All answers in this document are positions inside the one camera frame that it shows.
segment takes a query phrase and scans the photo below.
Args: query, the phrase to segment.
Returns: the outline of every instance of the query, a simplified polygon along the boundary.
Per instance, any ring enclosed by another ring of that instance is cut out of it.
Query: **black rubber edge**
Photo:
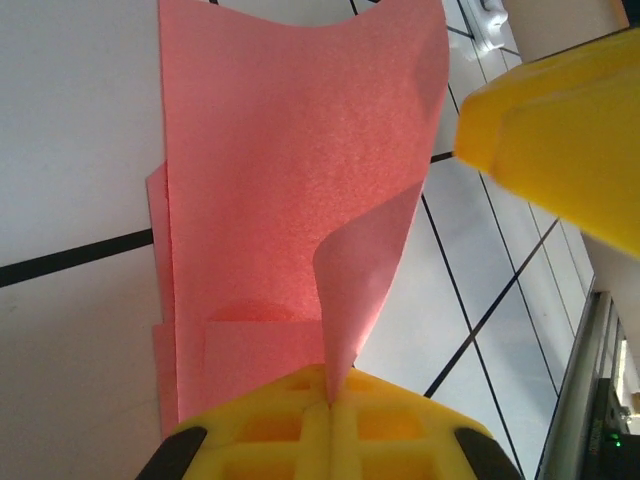
[[[207,436],[204,427],[191,427],[168,437],[136,480],[182,480]]]
[[[472,428],[458,428],[455,436],[477,480],[522,480],[493,438]]]

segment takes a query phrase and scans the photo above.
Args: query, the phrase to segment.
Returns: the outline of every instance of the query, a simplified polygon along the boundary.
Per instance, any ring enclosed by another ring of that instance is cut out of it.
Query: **folded pink paper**
[[[442,5],[385,0],[301,28],[159,4],[167,190],[150,183],[150,202],[167,199],[152,221],[175,417],[325,359],[333,398],[427,173],[448,74]]]

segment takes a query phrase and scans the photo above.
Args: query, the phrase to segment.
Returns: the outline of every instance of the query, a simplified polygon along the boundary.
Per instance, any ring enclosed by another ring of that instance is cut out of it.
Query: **yellow robot part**
[[[190,432],[200,440],[184,475],[172,479],[520,478],[479,423],[355,369],[331,406],[324,366],[310,366],[183,423],[172,437]]]
[[[471,94],[455,153],[640,256],[640,29],[516,67]]]

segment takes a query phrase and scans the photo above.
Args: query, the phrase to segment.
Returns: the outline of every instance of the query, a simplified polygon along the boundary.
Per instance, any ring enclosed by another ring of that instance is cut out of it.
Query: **pink foam sheet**
[[[427,173],[448,74],[441,2],[384,0],[319,28],[159,5],[166,191],[149,192],[152,212],[167,200],[152,221],[173,418],[325,359],[334,396]]]

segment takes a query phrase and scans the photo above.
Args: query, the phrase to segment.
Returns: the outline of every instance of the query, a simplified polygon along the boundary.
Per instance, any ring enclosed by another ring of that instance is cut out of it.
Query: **black tile grout line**
[[[484,81],[487,81],[487,75],[484,72],[484,67],[482,66],[482,62],[480,61],[480,56],[478,55],[478,50],[475,45],[473,46],[473,51],[476,54],[476,59],[478,60],[478,65],[480,66],[480,72],[482,73],[482,78]],[[482,174],[478,172],[478,177],[480,178],[480,182],[482,182],[482,188],[484,190],[484,194],[487,197],[489,202],[489,207],[491,208],[491,213],[493,214],[493,220],[496,222],[496,227],[498,227],[498,233],[500,234],[500,239],[502,240],[502,244],[504,245],[504,249],[507,252],[507,258],[509,259],[509,265],[511,265],[511,270],[513,273],[516,272],[516,267],[513,264],[513,258],[511,257],[511,252],[509,251],[509,246],[507,245],[507,241],[504,238],[504,233],[502,231],[502,227],[500,226],[500,222],[498,221],[498,215],[496,213],[495,207],[493,206],[493,201],[491,200],[491,195],[489,195],[489,190],[487,189],[487,185],[482,177]],[[542,354],[542,360],[544,362],[544,366],[547,369],[547,373],[549,374],[549,381],[551,382],[551,386],[553,387],[553,391],[556,392],[556,396],[558,396],[558,389],[556,387],[555,382],[553,381],[553,375],[551,374],[551,368],[549,367],[549,361],[547,360],[547,355],[544,352],[544,348],[542,347],[542,342],[540,341],[540,335],[538,335],[538,329],[536,328],[535,322],[533,321],[533,316],[531,315],[531,309],[529,308],[529,303],[524,295],[524,290],[522,289],[522,284],[520,280],[516,282],[518,284],[518,290],[520,291],[520,297],[522,298],[522,302],[524,303],[524,308],[527,311],[527,316],[529,317],[529,323],[531,323],[531,328],[533,329],[533,334],[536,337],[536,342],[538,343],[538,348],[540,349],[540,353]]]
[[[510,53],[511,55],[515,55],[516,57],[522,58],[522,55],[520,55],[518,52],[514,52],[514,51],[513,51],[513,50],[511,50],[510,48],[507,48],[507,47],[500,47],[500,50],[502,50],[503,52]]]
[[[562,220],[560,221],[560,228],[562,229],[562,235],[564,236],[564,241],[566,242],[567,248],[569,249],[569,255],[571,256],[573,267],[576,269],[578,280],[580,280],[580,286],[582,287],[582,291],[584,292],[585,295],[587,295],[589,292],[584,291],[584,286],[582,285],[582,279],[580,278],[580,270],[578,270],[578,262],[576,260],[576,257],[573,255],[573,250],[571,250],[571,245],[569,244],[569,238],[567,237],[567,231],[564,229],[564,224],[562,223]]]
[[[533,217],[533,224],[536,226],[536,230],[538,231],[538,235],[542,235],[542,233],[540,233],[540,227],[538,226],[538,220],[536,219],[536,216],[533,214],[533,208],[531,208],[531,204],[529,204],[529,211],[531,212],[531,216]],[[571,333],[573,335],[573,338],[575,338],[577,332],[573,329],[573,325],[571,324],[571,319],[569,318],[569,310],[567,310],[567,305],[565,304],[564,297],[562,296],[562,292],[560,291],[560,284],[558,283],[558,279],[556,278],[556,272],[553,270],[553,265],[551,265],[551,259],[549,258],[549,252],[547,252],[546,245],[543,245],[542,249],[544,251],[544,256],[547,259],[547,263],[549,264],[549,270],[551,271],[551,276],[553,277],[553,283],[555,283],[555,285],[556,285],[556,290],[558,291],[558,296],[560,297],[560,301],[562,302],[562,308],[564,310],[564,315],[565,315],[565,317],[567,319],[567,323],[569,324],[569,328],[571,329]]]
[[[453,90],[451,90],[451,83],[447,82],[447,88],[449,89],[449,95],[451,95],[451,100],[453,101],[453,106],[456,109],[456,113],[460,116],[460,109],[458,108],[458,102],[456,102],[456,97],[453,94]]]
[[[455,27],[450,27],[449,25],[447,25],[447,30],[449,30],[450,32],[453,33],[457,33],[458,35],[462,35],[463,37],[467,37],[467,38],[471,38],[473,39],[473,35],[471,35],[469,32],[463,32],[462,30],[459,30]]]
[[[353,10],[353,14],[358,15],[358,9],[356,8],[354,0],[349,0],[349,3],[351,4],[351,10]]]
[[[471,322],[469,321],[469,315],[467,314],[467,309],[464,306],[464,302],[462,301],[462,295],[460,293],[460,290],[458,288],[458,284],[456,282],[456,279],[453,275],[453,270],[451,269],[451,265],[449,264],[449,258],[447,257],[446,252],[444,251],[444,245],[442,244],[442,239],[440,238],[440,234],[438,233],[438,229],[436,228],[436,223],[435,220],[433,219],[433,216],[431,215],[431,210],[429,210],[429,205],[427,205],[427,199],[425,198],[424,194],[420,195],[420,199],[422,200],[422,205],[427,213],[427,217],[429,217],[429,223],[431,224],[431,229],[433,230],[433,234],[436,238],[436,242],[438,243],[438,248],[440,249],[440,256],[442,257],[443,261],[444,261],[444,265],[445,268],[447,269],[447,274],[449,275],[449,279],[451,280],[451,284],[453,286],[453,290],[455,292],[456,298],[458,299],[458,304],[460,306],[460,310],[462,310],[462,316],[464,317],[464,321],[467,324],[467,329],[469,330],[469,333],[472,332],[472,327],[471,327]],[[504,418],[504,415],[502,413],[502,408],[500,408],[500,403],[498,402],[498,396],[496,395],[495,389],[493,388],[493,382],[491,382],[491,377],[489,376],[489,371],[487,370],[487,366],[484,363],[484,358],[482,357],[482,352],[480,351],[480,347],[478,346],[478,343],[476,342],[476,339],[473,338],[472,340],[473,346],[476,350],[476,354],[478,355],[478,359],[480,361],[480,367],[482,368],[482,371],[484,373],[485,379],[487,380],[487,385],[489,386],[489,391],[491,392],[491,397],[493,398],[493,402],[496,406],[496,410],[498,411],[498,416],[500,417],[500,422],[502,423],[502,428],[504,428],[505,434],[507,435],[507,440],[509,441],[509,446],[511,447],[511,451],[513,452],[513,457],[516,460],[516,464],[518,465],[518,470],[520,471],[520,474],[524,477],[524,471],[522,470],[522,465],[520,465],[520,459],[518,458],[518,453],[516,452],[516,447],[513,443],[513,439],[511,438],[511,433],[509,432],[509,428],[507,427],[507,422]],[[436,389],[434,389],[432,392],[430,392],[430,390],[427,390],[424,393],[425,397],[431,398],[433,396],[433,394],[436,392]]]
[[[0,288],[151,245],[151,229],[0,267]]]
[[[504,58],[504,52],[502,50],[500,51],[500,56],[502,57],[502,63],[504,63],[504,68],[506,68],[508,72],[511,69],[509,68],[509,65],[507,65],[507,59]]]
[[[435,391],[440,387],[440,385],[442,384],[444,379],[447,377],[447,375],[449,375],[449,373],[451,373],[451,370],[453,369],[455,364],[458,363],[458,360],[460,360],[460,357],[462,357],[462,354],[465,352],[467,347],[473,342],[473,340],[476,338],[478,333],[480,333],[480,330],[482,330],[482,327],[485,326],[485,324],[487,323],[487,321],[489,320],[489,318],[491,317],[493,312],[496,310],[496,308],[498,308],[498,305],[500,304],[502,299],[507,295],[507,293],[509,292],[509,290],[511,289],[513,284],[516,283],[516,280],[518,280],[518,278],[520,277],[520,275],[522,274],[524,269],[527,267],[527,265],[529,265],[529,262],[531,261],[533,256],[538,252],[540,247],[544,245],[544,241],[547,239],[547,237],[549,236],[549,234],[554,229],[554,227],[556,226],[557,223],[558,223],[558,220],[555,220],[551,224],[549,229],[545,232],[545,234],[540,238],[540,241],[536,244],[536,246],[533,248],[533,250],[531,250],[531,253],[524,260],[524,262],[522,262],[522,265],[520,266],[520,268],[518,268],[518,270],[516,270],[516,273],[513,275],[511,280],[509,280],[507,282],[507,284],[504,286],[502,291],[498,294],[496,299],[489,306],[489,309],[482,316],[480,321],[478,321],[476,326],[473,327],[473,330],[469,333],[469,335],[464,340],[464,342],[462,342],[460,347],[458,347],[458,350],[456,350],[456,352],[449,359],[449,361],[447,362],[445,367],[442,369],[440,374],[436,377],[436,379],[433,381],[433,383],[431,384],[429,389],[426,391],[425,396],[433,395],[433,393],[435,393]]]
[[[438,153],[437,155],[431,156],[431,163],[438,163],[442,160],[448,160],[450,158],[453,158],[453,152]]]
[[[471,32],[471,24],[469,23],[469,19],[467,18],[467,14],[465,13],[464,8],[462,8],[462,2],[460,2],[460,0],[456,0],[456,2],[458,2],[458,8],[460,9],[460,13],[462,14],[462,19],[464,20],[464,26],[467,29],[467,32]]]

